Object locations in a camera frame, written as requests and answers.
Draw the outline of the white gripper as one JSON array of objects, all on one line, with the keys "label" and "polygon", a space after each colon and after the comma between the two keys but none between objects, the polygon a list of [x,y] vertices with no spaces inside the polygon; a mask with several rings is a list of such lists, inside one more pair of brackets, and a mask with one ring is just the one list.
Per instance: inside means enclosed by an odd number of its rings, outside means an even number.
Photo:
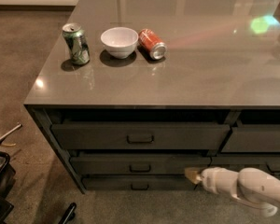
[{"label": "white gripper", "polygon": [[199,167],[185,169],[185,176],[191,183],[197,185],[202,181],[203,188],[215,194],[236,194],[238,174],[238,172],[220,167],[204,170]]}]

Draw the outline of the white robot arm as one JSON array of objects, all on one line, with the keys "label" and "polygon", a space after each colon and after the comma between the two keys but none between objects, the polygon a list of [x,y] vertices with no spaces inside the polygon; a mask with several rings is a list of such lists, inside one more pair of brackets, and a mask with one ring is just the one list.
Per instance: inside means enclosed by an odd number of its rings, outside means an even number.
[{"label": "white robot arm", "polygon": [[221,167],[187,167],[185,177],[208,192],[230,197],[255,215],[272,217],[280,209],[280,180],[260,169],[235,172]]}]

